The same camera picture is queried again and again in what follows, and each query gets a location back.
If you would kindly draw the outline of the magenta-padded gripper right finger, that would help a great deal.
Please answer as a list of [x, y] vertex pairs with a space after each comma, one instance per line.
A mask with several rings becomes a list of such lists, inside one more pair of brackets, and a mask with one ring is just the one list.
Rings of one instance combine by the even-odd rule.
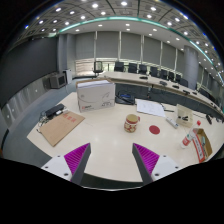
[[137, 143], [134, 143], [132, 146], [132, 154], [144, 185], [164, 178], [181, 169], [168, 155], [158, 155]]

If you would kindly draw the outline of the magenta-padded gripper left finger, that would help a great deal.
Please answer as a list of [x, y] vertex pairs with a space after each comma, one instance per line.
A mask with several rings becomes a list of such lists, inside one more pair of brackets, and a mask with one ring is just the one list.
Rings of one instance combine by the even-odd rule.
[[91, 154], [89, 143], [79, 146], [65, 155], [51, 158], [42, 169], [79, 185]]

